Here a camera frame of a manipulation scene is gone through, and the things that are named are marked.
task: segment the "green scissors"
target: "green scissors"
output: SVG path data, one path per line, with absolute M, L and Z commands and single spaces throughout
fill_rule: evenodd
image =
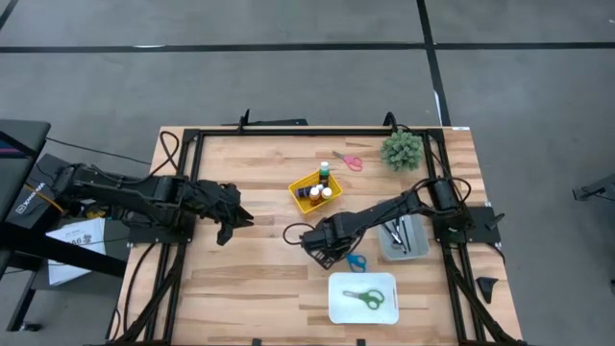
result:
M 369 309 L 378 309 L 384 302 L 384 295 L 377 289 L 370 289 L 364 293 L 355 293 L 351 291 L 344 291 L 343 293 L 347 297 L 353 297 L 362 300 L 363 302 L 365 302 L 365 304 L 367 304 L 367 308 Z

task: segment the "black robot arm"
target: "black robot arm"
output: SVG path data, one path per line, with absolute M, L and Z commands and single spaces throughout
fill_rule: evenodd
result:
M 426 187 L 433 207 L 419 198 L 418 191 Z M 301 246 L 323 268 L 329 269 L 361 242 L 365 231 L 386 221 L 407 214 L 420 213 L 432 218 L 453 220 L 458 227 L 472 223 L 472 219 L 459 200 L 454 182 L 450 178 L 423 180 L 400 196 L 378 203 L 359 212 L 339 212 L 323 218 L 314 227 L 300 235 Z
M 221 223 L 219 245 L 229 241 L 234 228 L 252 225 L 253 216 L 239 205 L 241 193 L 233 184 L 191 182 L 180 175 L 139 179 L 81 163 L 62 169 L 53 188 L 62 206 L 74 209 L 92 199 L 129 227 L 158 227 L 172 233 L 181 231 L 187 217 L 210 218 Z

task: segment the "white plastic container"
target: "white plastic container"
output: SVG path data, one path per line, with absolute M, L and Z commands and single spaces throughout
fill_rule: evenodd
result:
M 380 225 L 378 230 L 378 241 L 381 245 L 382 258 L 386 261 L 393 260 L 412 260 L 425 257 L 430 252 L 430 242 L 427 239 L 423 220 L 420 215 L 404 215 L 401 218 L 399 227 L 400 238 L 408 249 L 406 253 L 401 247 L 393 247 L 391 235 L 386 230 L 396 230 L 393 221 L 388 221 Z
M 378 309 L 344 295 L 376 289 L 384 296 Z M 389 273 L 333 273 L 329 276 L 329 318 L 336 324 L 396 324 L 400 319 L 395 277 Z

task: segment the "wooden table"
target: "wooden table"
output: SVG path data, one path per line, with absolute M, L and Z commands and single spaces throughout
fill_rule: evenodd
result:
M 182 137 L 184 127 L 165 127 Z M 472 135 L 467 129 L 444 128 L 452 174 L 471 183 L 469 205 L 487 201 Z M 431 223 L 424 218 L 430 239 L 429 255 L 404 262 L 386 262 L 379 255 L 377 232 L 367 232 L 357 252 L 367 258 L 370 272 L 395 276 L 400 320 L 396 325 L 334 325 L 328 313 L 328 277 L 348 272 L 345 261 L 325 271 L 300 247 L 282 240 L 285 226 L 316 222 L 343 210 L 359 211 L 399 195 L 426 178 L 424 164 L 412 172 L 385 168 L 380 136 L 210 136 L 206 138 L 199 179 L 233 182 L 241 191 L 241 205 L 255 217 L 255 226 L 237 229 L 224 247 L 216 245 L 219 226 L 200 220 L 187 247 L 173 344 L 456 344 L 454 319 L 439 245 Z M 363 171 L 353 172 L 332 155 L 332 150 L 363 159 Z M 194 149 L 188 153 L 188 167 Z M 153 166 L 165 159 L 160 142 Z M 288 185 L 319 166 L 331 163 L 331 172 L 344 194 L 328 206 L 303 217 L 288 192 Z M 160 174 L 174 174 L 169 165 Z M 422 195 L 429 201 L 427 192 Z M 123 311 L 128 281 L 146 245 L 132 249 L 119 297 Z M 505 331 L 521 338 L 503 261 L 493 249 L 469 245 L 474 277 L 500 279 L 490 305 L 485 305 Z M 130 301 L 129 325 L 152 294 L 160 253 L 157 245 L 141 266 Z M 470 309 L 462 297 L 465 325 L 474 338 Z M 160 305 L 156 337 L 161 337 L 167 304 Z

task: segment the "black floor line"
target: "black floor line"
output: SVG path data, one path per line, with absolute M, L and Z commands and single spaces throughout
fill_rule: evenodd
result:
M 615 49 L 615 42 L 435 43 L 436 50 Z
M 7 8 L 5 8 L 2 12 L 2 15 L 0 15 L 0 30 L 2 30 L 4 25 L 7 23 L 7 20 L 9 20 L 9 16 L 11 16 L 12 10 L 15 9 L 18 2 L 19 0 L 11 0 L 11 2 L 7 5 Z
M 294 52 L 294 51 L 394 51 L 425 49 L 423 43 L 315 42 L 263 44 L 194 44 L 143 46 L 0 47 L 0 53 L 192 53 L 192 52 Z
M 442 85 L 442 76 L 440 75 L 440 67 L 438 66 L 438 57 L 433 46 L 430 17 L 427 13 L 425 0 L 416 0 L 416 6 L 419 10 L 421 28 L 423 29 L 423 37 L 425 38 L 425 50 L 427 51 L 427 60 L 430 64 L 431 83 L 433 84 L 433 91 L 435 93 L 435 104 L 436 107 L 438 107 L 440 125 L 451 126 L 449 107 L 447 106 L 446 96 L 444 95 L 444 86 Z

